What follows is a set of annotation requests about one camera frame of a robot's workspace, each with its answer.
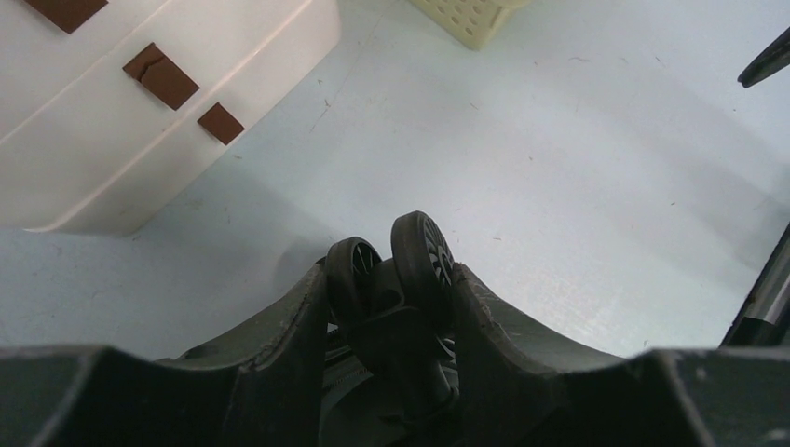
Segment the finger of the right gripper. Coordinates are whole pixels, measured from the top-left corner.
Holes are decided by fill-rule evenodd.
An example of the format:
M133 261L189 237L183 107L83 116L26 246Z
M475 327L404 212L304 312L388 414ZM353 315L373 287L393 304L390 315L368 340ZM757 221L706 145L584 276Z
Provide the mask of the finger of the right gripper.
M750 88L789 65L789 35L787 28L743 69L737 77L743 88Z

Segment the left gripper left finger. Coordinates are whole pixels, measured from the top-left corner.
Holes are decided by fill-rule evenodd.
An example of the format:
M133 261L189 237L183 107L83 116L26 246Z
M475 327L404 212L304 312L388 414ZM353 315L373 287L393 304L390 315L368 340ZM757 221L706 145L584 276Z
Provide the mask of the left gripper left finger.
M1 352L5 446L315 446L327 333L322 267L176 359L108 345Z

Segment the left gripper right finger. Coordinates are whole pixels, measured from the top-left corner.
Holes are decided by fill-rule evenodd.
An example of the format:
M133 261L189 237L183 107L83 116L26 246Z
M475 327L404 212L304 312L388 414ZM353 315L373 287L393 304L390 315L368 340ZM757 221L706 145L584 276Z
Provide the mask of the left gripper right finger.
M620 358L452 276L469 446L785 446L785 347L653 348Z

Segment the black ribbed hard-shell suitcase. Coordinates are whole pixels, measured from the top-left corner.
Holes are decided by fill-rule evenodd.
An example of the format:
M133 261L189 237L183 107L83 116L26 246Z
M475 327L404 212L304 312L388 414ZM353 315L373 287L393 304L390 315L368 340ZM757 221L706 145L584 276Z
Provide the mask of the black ribbed hard-shell suitcase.
M305 278L184 360L195 444L460 446L450 288L454 259L424 212L395 220L391 255L332 245Z

